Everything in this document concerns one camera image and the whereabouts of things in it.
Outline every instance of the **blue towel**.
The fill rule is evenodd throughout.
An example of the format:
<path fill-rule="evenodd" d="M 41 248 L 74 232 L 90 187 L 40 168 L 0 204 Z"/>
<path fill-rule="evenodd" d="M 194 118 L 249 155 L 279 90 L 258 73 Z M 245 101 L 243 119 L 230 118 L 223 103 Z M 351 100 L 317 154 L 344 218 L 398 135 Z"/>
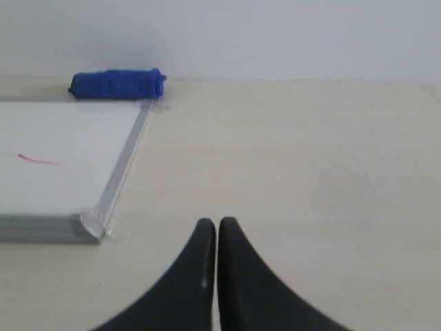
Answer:
<path fill-rule="evenodd" d="M 157 100 L 166 79 L 158 68 L 80 72 L 74 75 L 69 92 L 77 99 Z"/>

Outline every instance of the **red mark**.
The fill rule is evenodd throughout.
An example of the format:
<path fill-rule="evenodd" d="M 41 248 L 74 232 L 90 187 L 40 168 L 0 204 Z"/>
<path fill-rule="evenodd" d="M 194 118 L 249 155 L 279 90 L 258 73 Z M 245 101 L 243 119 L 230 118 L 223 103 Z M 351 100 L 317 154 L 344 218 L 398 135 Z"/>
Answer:
<path fill-rule="evenodd" d="M 27 157 L 27 156 L 25 156 L 23 154 L 17 154 L 17 156 L 20 159 L 23 159 L 23 160 L 26 160 L 26 161 L 29 161 L 29 162 L 33 162 L 33 163 L 50 164 L 52 166 L 57 166 L 57 165 L 59 166 L 59 165 L 61 165 L 61 163 L 59 163 L 59 162 L 31 159 L 30 157 Z"/>

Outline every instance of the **blue cloth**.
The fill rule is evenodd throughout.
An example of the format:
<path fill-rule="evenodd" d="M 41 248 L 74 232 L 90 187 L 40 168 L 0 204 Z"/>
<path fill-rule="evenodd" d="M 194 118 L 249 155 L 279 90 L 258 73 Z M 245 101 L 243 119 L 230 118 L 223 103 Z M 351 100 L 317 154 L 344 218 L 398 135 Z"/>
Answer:
<path fill-rule="evenodd" d="M 80 72 L 74 75 L 69 92 L 77 99 L 157 100 L 166 79 L 158 68 Z"/>

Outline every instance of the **beige table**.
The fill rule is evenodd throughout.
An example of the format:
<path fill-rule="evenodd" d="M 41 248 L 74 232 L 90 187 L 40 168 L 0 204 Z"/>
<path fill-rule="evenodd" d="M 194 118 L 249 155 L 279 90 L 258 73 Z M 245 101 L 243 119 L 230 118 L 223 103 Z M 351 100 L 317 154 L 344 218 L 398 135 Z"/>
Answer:
<path fill-rule="evenodd" d="M 66 82 L 3 77 L 0 99 L 68 99 Z M 167 82 L 111 239 L 0 245 L 1 329 L 88 330 L 160 277 L 197 218 L 234 215 L 289 286 L 354 331 L 438 331 L 436 97 L 401 82 Z"/>

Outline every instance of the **white wall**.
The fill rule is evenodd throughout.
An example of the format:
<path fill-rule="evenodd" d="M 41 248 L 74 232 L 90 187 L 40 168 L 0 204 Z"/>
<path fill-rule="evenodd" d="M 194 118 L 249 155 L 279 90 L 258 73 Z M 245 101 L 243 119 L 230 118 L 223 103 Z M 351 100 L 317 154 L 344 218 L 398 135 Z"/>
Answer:
<path fill-rule="evenodd" d="M 440 0 L 0 0 L 0 72 L 441 80 Z"/>

